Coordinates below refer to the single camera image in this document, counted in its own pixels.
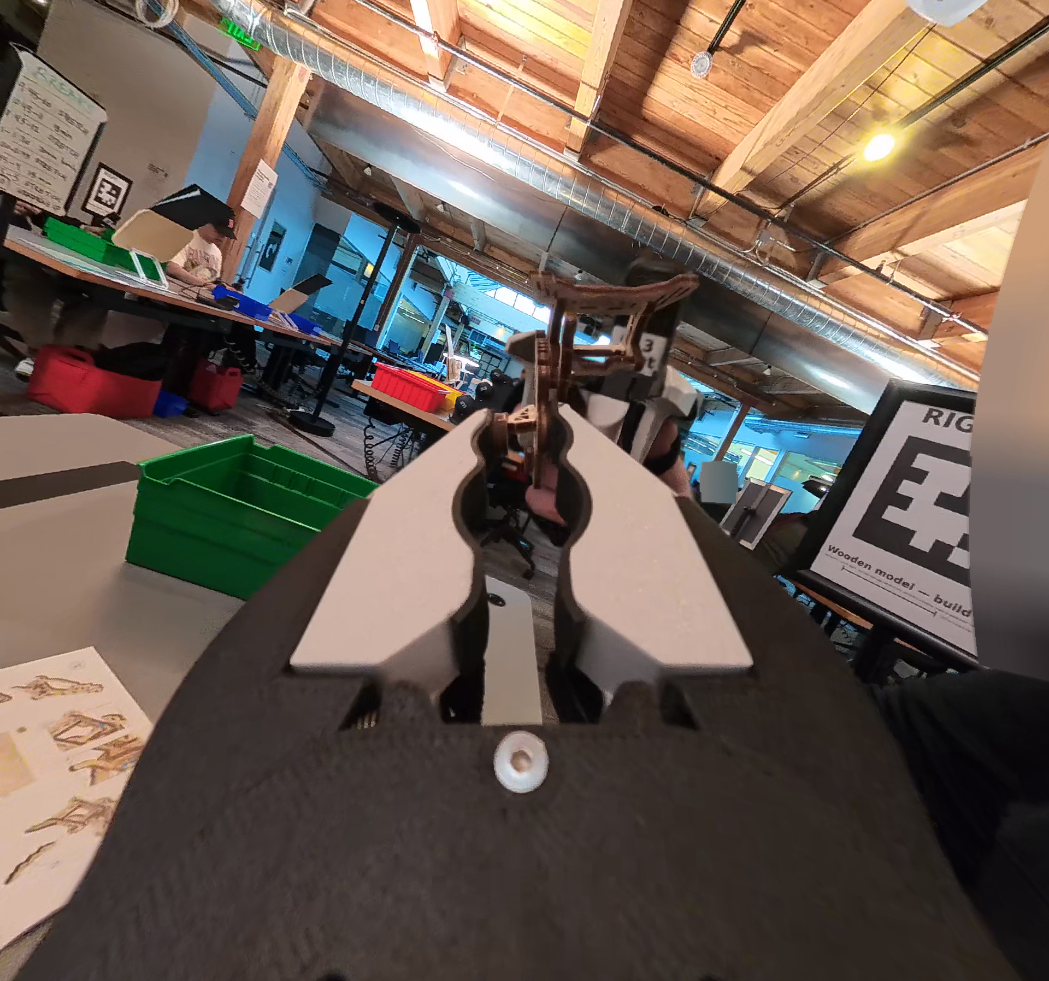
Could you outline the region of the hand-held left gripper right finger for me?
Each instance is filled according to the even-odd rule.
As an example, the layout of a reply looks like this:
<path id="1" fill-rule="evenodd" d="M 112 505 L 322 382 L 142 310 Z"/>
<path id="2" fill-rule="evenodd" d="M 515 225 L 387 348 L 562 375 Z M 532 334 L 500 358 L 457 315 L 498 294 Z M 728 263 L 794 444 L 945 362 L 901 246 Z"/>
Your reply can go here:
<path id="1" fill-rule="evenodd" d="M 675 493 L 563 406 L 563 504 L 581 498 L 568 543 L 572 662 L 604 696 L 672 675 L 746 673 L 751 652 Z"/>

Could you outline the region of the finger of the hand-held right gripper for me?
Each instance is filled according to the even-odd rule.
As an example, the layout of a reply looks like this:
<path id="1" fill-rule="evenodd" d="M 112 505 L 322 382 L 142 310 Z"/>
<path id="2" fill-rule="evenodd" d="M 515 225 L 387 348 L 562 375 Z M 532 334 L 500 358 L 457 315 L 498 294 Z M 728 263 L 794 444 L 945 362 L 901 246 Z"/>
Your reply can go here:
<path id="1" fill-rule="evenodd" d="M 616 445 L 633 445 L 649 403 L 586 390 L 584 405 L 585 419 L 595 429 Z"/>

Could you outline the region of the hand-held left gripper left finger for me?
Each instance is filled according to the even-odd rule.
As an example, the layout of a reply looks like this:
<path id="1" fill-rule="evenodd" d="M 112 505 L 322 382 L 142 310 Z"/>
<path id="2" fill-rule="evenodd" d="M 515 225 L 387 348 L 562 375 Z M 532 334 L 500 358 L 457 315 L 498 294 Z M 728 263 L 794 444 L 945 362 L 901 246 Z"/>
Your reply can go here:
<path id="1" fill-rule="evenodd" d="M 487 631 L 465 630 L 484 594 L 465 516 L 470 489 L 484 491 L 492 422 L 489 410 L 473 413 L 374 490 L 292 652 L 293 671 L 444 690 L 481 657 Z"/>

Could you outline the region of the wooden model long body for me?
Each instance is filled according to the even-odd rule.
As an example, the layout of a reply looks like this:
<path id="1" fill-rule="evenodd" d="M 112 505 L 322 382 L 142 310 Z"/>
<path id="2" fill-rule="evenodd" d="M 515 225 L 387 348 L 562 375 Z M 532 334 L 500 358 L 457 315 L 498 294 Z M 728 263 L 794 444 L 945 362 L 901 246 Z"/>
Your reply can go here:
<path id="1" fill-rule="evenodd" d="M 488 465 L 493 467 L 516 451 L 529 485 L 538 482 L 547 461 L 560 467 L 564 448 L 560 408 L 573 388 L 574 324 L 568 319 L 566 326 L 555 325 L 554 330 L 513 334 L 505 347 L 524 368 L 520 400 L 509 412 L 484 411 L 479 444 Z"/>

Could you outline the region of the wooden model bow frame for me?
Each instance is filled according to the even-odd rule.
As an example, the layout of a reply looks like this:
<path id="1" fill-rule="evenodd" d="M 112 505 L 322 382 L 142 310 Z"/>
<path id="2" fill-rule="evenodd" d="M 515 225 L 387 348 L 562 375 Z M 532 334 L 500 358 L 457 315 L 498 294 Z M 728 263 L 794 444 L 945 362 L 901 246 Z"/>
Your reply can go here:
<path id="1" fill-rule="evenodd" d="M 622 337 L 600 346 L 596 354 L 587 354 L 576 345 L 574 338 L 571 340 L 573 375 L 593 377 L 636 371 L 654 377 L 665 366 L 667 348 L 667 339 L 652 328 L 655 318 L 663 310 L 679 310 L 699 286 L 700 278 L 682 274 L 629 287 L 580 284 L 549 272 L 534 272 L 530 281 L 539 295 L 553 303 L 545 330 L 554 330 L 555 325 L 566 326 L 568 319 L 573 319 L 575 335 L 582 316 L 626 318 Z"/>

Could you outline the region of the model instruction booklet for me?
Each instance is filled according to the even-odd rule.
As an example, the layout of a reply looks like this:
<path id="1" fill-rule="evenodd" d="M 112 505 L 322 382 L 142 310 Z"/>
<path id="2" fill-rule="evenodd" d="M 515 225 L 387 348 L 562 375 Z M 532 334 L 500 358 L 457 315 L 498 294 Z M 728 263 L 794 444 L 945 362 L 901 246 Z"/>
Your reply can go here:
<path id="1" fill-rule="evenodd" d="M 1 944 L 65 907 L 153 725 L 92 647 L 1 671 Z"/>

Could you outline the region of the person's right hand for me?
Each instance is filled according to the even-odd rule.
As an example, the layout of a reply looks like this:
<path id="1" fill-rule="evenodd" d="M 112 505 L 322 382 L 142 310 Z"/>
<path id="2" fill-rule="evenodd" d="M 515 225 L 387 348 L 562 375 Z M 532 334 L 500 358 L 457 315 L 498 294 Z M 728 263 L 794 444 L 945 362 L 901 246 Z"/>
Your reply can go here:
<path id="1" fill-rule="evenodd" d="M 573 485 L 570 481 L 560 484 L 560 468 L 550 461 L 544 463 L 538 482 L 526 489 L 526 504 L 536 519 L 557 528 L 571 528 L 577 514 Z"/>

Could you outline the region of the black floor stand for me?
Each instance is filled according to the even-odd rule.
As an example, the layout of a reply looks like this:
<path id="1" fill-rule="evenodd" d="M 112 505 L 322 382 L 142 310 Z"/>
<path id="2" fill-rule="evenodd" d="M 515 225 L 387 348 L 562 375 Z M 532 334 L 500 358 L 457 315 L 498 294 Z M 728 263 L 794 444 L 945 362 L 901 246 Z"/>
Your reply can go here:
<path id="1" fill-rule="evenodd" d="M 387 253 L 397 237 L 398 231 L 404 230 L 409 235 L 418 234 L 419 232 L 418 223 L 411 216 L 400 212 L 394 207 L 390 207 L 390 205 L 377 202 L 374 205 L 374 212 L 388 223 L 384 242 L 380 253 L 374 258 L 372 272 L 364 279 L 365 285 L 354 311 L 354 315 L 346 322 L 344 330 L 342 332 L 342 341 L 338 348 L 331 348 L 327 356 L 325 367 L 321 374 L 317 389 L 316 406 L 311 412 L 302 409 L 292 410 L 287 417 L 290 426 L 314 438 L 331 438 L 334 435 L 335 424 L 331 421 L 325 420 L 322 412 L 326 404 L 327 397 L 331 392 L 339 367 L 342 365 L 345 355 L 350 346 L 350 342 L 354 339 L 354 333 L 358 328 L 368 299 L 372 295 L 374 286 L 379 282 L 381 277 L 381 268 L 384 265 Z"/>

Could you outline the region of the red plastic bin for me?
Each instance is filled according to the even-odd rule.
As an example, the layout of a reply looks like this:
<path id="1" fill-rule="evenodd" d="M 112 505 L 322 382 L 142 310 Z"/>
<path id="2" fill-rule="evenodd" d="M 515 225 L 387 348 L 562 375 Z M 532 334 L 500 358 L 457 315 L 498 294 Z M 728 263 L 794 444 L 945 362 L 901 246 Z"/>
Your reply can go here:
<path id="1" fill-rule="evenodd" d="M 374 391 L 428 413 L 450 414 L 462 392 L 424 374 L 386 363 L 374 365 Z"/>
<path id="2" fill-rule="evenodd" d="M 224 368 L 208 359 L 200 359 L 189 386 L 189 402 L 210 414 L 222 413 L 237 404 L 243 371 Z"/>
<path id="3" fill-rule="evenodd" d="M 160 381 L 105 371 L 85 351 L 47 345 L 34 359 L 26 397 L 62 413 L 136 420 L 153 414 L 160 390 Z"/>

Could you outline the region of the green plastic bin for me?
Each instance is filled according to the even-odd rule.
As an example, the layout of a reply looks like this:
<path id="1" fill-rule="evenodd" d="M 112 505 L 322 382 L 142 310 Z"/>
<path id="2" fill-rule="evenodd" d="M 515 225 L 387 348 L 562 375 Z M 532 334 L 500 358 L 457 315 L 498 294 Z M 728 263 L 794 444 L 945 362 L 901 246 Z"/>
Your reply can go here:
<path id="1" fill-rule="evenodd" d="M 112 227 L 105 227 L 97 234 L 52 216 L 43 223 L 43 235 L 48 240 L 103 265 L 136 272 L 131 253 L 112 242 L 113 234 Z"/>
<path id="2" fill-rule="evenodd" d="M 140 463 L 126 560 L 249 599 L 378 485 L 256 438 Z"/>

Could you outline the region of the black white marker sign board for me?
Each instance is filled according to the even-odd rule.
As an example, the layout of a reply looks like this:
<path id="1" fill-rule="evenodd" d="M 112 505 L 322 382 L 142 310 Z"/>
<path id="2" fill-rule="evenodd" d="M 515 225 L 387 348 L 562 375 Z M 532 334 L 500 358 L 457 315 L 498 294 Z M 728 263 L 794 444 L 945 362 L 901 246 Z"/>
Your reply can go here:
<path id="1" fill-rule="evenodd" d="M 795 582 L 871 631 L 979 665 L 969 572 L 976 394 L 891 382 L 812 515 Z"/>

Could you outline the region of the blue plastic bin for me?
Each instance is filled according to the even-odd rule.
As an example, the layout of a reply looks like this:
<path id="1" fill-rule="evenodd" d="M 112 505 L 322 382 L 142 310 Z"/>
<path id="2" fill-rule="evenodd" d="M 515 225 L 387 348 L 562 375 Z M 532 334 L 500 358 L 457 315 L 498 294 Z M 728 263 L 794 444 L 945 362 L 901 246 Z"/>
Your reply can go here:
<path id="1" fill-rule="evenodd" d="M 259 302 L 248 297 L 243 292 L 239 292 L 224 285 L 217 284 L 212 290 L 212 298 L 218 302 L 229 303 L 232 310 L 249 318 L 258 321 L 269 321 L 273 310 L 263 302 Z"/>

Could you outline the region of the small marker tag poster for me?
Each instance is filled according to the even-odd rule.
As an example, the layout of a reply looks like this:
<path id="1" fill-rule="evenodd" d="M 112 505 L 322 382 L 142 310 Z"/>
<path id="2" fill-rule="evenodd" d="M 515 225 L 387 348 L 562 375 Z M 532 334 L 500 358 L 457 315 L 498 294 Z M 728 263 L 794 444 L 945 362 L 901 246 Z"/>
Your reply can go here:
<path id="1" fill-rule="evenodd" d="M 132 179 L 98 161 L 97 171 L 86 187 L 82 210 L 91 218 L 119 219 L 132 187 Z"/>

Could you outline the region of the whiteboard with writing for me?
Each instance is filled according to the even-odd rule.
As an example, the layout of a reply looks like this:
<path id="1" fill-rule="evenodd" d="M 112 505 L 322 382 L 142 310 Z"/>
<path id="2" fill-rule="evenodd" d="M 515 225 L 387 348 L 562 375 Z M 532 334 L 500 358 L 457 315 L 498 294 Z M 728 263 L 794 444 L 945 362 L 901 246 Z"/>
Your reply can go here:
<path id="1" fill-rule="evenodd" d="M 108 114 L 24 46 L 2 48 L 1 191 L 67 213 Z"/>

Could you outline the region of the silver ventilation duct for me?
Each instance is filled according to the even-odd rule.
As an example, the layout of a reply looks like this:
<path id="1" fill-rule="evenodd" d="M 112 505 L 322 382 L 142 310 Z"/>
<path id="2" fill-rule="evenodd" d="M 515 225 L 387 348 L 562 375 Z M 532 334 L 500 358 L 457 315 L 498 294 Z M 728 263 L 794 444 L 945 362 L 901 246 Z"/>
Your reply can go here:
<path id="1" fill-rule="evenodd" d="M 716 236 L 656 212 L 576 161 L 551 152 L 531 138 L 456 106 L 425 83 L 413 83 L 370 58 L 363 66 L 340 54 L 330 39 L 312 39 L 284 23 L 256 0 L 209 0 L 219 13 L 242 26 L 269 50 L 305 66 L 311 73 L 341 89 L 352 105 L 369 104 L 385 115 L 435 138 L 438 148 L 465 155 L 519 185 L 531 187 L 597 227 L 615 232 L 689 266 L 701 278 L 736 292 L 795 332 L 806 332 L 802 349 L 814 354 L 822 343 L 850 351 L 890 378 L 976 391 L 979 375 L 923 348 L 885 324 L 823 298 L 804 280 L 777 268 L 762 266 Z"/>

